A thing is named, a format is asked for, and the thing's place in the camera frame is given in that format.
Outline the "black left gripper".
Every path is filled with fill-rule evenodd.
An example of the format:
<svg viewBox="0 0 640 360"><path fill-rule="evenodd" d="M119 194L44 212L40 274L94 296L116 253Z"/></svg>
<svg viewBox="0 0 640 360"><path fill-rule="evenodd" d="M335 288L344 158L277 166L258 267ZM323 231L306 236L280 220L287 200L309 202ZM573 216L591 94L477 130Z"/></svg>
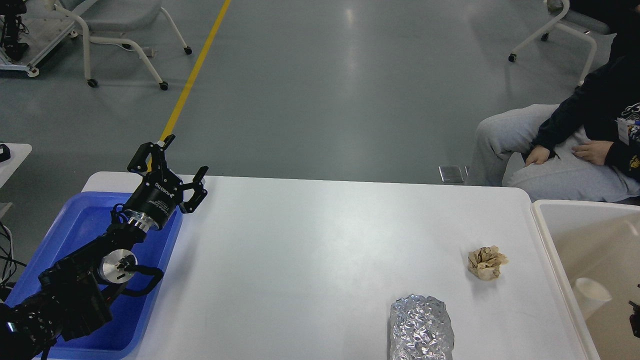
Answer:
<svg viewBox="0 0 640 360"><path fill-rule="evenodd" d="M177 206L182 214L192 214L208 194L204 187L208 166L201 166L188 183L176 178L167 166L165 151L175 137L170 134L162 141L141 144L126 167L145 179L171 179L144 180L123 206L126 223L144 232L162 230ZM178 197L184 191L193 191L192 196L181 201Z"/></svg>

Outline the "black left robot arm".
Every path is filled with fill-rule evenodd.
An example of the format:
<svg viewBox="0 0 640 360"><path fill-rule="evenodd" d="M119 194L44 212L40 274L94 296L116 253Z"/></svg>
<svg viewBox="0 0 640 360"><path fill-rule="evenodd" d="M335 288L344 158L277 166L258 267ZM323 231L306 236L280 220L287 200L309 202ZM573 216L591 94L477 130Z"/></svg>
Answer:
<svg viewBox="0 0 640 360"><path fill-rule="evenodd" d="M126 203L110 211L105 233L57 260L39 276L40 289L21 303L1 305L1 358L45 360L58 337L87 337L114 318L119 296L143 297L163 279L162 269L139 264L133 253L151 230L162 230L176 209L191 214L208 192L202 166L185 183L167 166L170 134L140 145L127 166L142 177Z"/></svg>

